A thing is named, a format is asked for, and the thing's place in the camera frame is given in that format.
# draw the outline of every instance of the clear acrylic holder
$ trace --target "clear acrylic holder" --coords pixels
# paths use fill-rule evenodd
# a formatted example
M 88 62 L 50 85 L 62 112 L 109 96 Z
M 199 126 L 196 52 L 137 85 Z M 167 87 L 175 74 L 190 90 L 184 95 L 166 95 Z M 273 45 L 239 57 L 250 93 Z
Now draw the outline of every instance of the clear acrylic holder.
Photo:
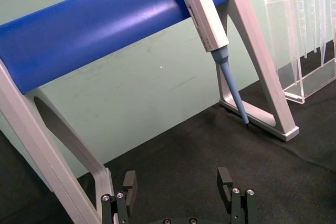
M 271 53 L 285 97 L 287 100 L 303 104 L 307 97 L 336 79 L 334 53 L 327 52 L 327 55 L 332 57 L 325 58 L 323 67 L 319 49 L 316 54 L 310 52 L 305 59 L 300 42 L 298 16 L 300 10 L 297 8 L 297 0 L 264 1 L 271 38 Z M 301 65 L 314 68 L 302 74 Z

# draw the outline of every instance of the black surface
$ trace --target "black surface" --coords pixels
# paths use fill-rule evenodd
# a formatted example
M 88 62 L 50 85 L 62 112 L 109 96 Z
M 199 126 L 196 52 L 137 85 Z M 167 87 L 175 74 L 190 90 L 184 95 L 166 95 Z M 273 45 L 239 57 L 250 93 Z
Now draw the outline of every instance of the black surface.
M 242 96 L 267 107 L 258 82 L 244 89 Z M 288 143 L 254 125 L 246 130 L 240 118 L 214 105 L 108 162 L 115 185 L 122 185 L 126 171 L 137 172 L 138 194 L 130 223 L 191 216 L 228 222 L 216 186 L 217 167 L 229 169 L 234 186 L 256 191 L 261 223 L 336 223 L 336 82 L 304 105 L 289 104 L 300 135 Z M 21 159 L 7 162 L 9 156 L 19 158 L 10 145 L 2 145 L 3 153 L 7 156 L 2 170 L 19 174 L 27 170 L 17 167 Z M 0 187 L 1 224 L 72 223 L 35 177 L 25 176 L 24 184 L 21 178 L 4 182 L 7 178 L 1 176 L 6 184 Z M 94 199 L 92 177 L 84 175 L 80 182 Z M 30 197 L 30 205 L 13 212 L 17 205 L 9 200 L 10 191 Z M 36 200 L 41 194 L 35 191 L 42 191 L 43 200 Z

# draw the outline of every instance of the gray metal frame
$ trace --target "gray metal frame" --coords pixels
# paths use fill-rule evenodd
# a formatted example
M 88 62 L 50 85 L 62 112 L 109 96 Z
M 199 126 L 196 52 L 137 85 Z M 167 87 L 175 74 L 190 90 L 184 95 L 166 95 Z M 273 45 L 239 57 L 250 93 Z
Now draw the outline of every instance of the gray metal frame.
M 294 124 L 250 0 L 230 0 L 218 8 L 218 12 L 225 30 L 227 30 L 228 15 L 236 25 L 273 112 L 271 115 L 244 103 L 250 120 L 283 140 L 290 140 L 299 133 L 299 128 Z M 218 66 L 217 74 L 220 102 L 237 112 Z M 39 89 L 26 95 L 20 93 L 1 60 L 0 110 L 73 222 L 101 223 L 100 196 L 114 195 L 110 171 L 87 149 L 80 136 Z M 93 207 L 79 185 L 51 133 L 57 136 L 93 175 L 96 183 L 97 209 Z M 114 223 L 118 224 L 116 214 Z
M 49 99 L 38 89 L 22 95 L 0 61 L 0 110 L 74 223 L 101 223 L 103 194 L 114 195 L 110 171 L 86 148 Z M 53 132 L 93 175 L 96 208 L 57 148 Z

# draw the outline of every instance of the pipette stand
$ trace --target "pipette stand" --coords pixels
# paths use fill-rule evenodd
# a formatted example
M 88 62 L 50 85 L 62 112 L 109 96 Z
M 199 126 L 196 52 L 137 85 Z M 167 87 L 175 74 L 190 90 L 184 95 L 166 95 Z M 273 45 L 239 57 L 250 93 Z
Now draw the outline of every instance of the pipette stand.
M 285 13 L 288 12 L 285 8 L 285 4 L 289 2 L 291 2 L 290 4 L 294 10 L 293 16 L 291 17 L 292 20 L 288 20 L 288 17 L 285 15 Z M 333 57 L 330 57 L 330 54 L 326 54 L 324 64 L 321 65 L 320 57 L 321 54 L 323 55 L 324 46 L 322 46 L 322 49 L 317 50 L 317 54 L 313 52 L 313 47 L 311 47 L 309 50 L 311 52 L 308 53 L 307 59 L 302 58 L 304 53 L 302 50 L 300 51 L 300 43 L 298 42 L 299 33 L 296 31 L 299 16 L 295 8 L 295 0 L 265 0 L 265 5 L 268 14 L 273 57 L 282 90 L 287 100 L 303 104 L 306 98 L 333 80 L 336 80 L 336 59 L 334 54 Z M 310 27 L 307 31 L 310 32 L 314 40 L 314 28 Z M 297 58 L 294 59 L 297 62 L 296 66 L 291 65 L 290 62 L 293 61 L 293 59 L 289 57 L 294 52 L 295 55 L 297 55 Z M 309 62 L 310 68 L 314 67 L 314 70 L 309 73 L 302 73 L 301 65 L 305 62 Z
M 299 128 L 295 125 L 289 110 L 251 1 L 230 0 L 217 10 L 226 34 L 228 16 L 230 16 L 236 26 L 257 71 L 259 81 L 272 112 L 272 114 L 270 114 L 247 102 L 243 102 L 250 121 L 284 141 L 291 140 L 299 134 Z M 217 76 L 220 103 L 226 108 L 238 113 L 225 78 L 218 65 Z

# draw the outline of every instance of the stand base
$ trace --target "stand base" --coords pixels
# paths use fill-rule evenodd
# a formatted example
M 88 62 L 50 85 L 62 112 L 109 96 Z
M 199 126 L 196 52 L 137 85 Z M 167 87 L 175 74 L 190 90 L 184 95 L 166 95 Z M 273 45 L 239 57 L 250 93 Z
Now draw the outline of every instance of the stand base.
M 336 61 L 331 59 L 324 64 L 323 67 L 315 69 L 302 78 L 302 82 L 297 83 L 284 89 L 287 100 L 305 103 L 305 99 L 315 92 L 322 89 L 324 86 L 336 79 Z
M 219 103 L 226 107 L 229 110 L 232 110 L 235 113 L 239 113 L 234 101 L 229 100 L 226 102 L 225 100 L 220 100 Z M 255 107 L 247 102 L 243 102 L 244 108 L 248 115 L 249 120 L 255 125 L 261 127 L 262 129 L 270 132 L 281 140 L 287 142 L 299 134 L 299 127 L 294 126 L 291 131 L 286 133 L 281 132 L 276 128 L 276 122 L 274 116 L 258 107 Z

